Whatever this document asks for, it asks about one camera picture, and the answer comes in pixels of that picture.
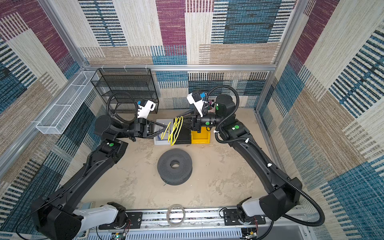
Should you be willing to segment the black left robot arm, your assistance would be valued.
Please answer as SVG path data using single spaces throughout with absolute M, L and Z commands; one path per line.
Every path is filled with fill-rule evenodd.
M 77 210 L 77 205 L 97 180 L 124 156 L 128 143 L 123 138 L 153 139 L 156 122 L 147 120 L 156 104 L 150 100 L 133 101 L 136 114 L 132 120 L 119 115 L 110 116 L 110 110 L 98 117 L 95 134 L 100 145 L 88 156 L 84 166 L 62 187 L 47 198 L 39 198 L 31 205 L 35 229 L 50 240 L 72 240 L 78 233 L 101 225 L 124 228 L 128 224 L 126 208 L 110 202 L 99 208 Z

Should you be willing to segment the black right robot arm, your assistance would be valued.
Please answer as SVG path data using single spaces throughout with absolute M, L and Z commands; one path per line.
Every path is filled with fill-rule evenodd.
M 195 91 L 187 95 L 193 110 L 182 115 L 191 121 L 191 129 L 200 132 L 202 127 L 214 128 L 215 139 L 237 151 L 256 173 L 267 195 L 247 198 L 237 205 L 239 220 L 249 222 L 254 216 L 266 216 L 271 221 L 283 217 L 308 227 L 324 224 L 326 217 L 317 202 L 302 190 L 298 178 L 290 178 L 265 154 L 255 142 L 249 129 L 236 118 L 240 96 L 230 86 L 216 86 L 208 92 Z M 287 213 L 304 197 L 318 212 L 319 219 L 307 222 Z

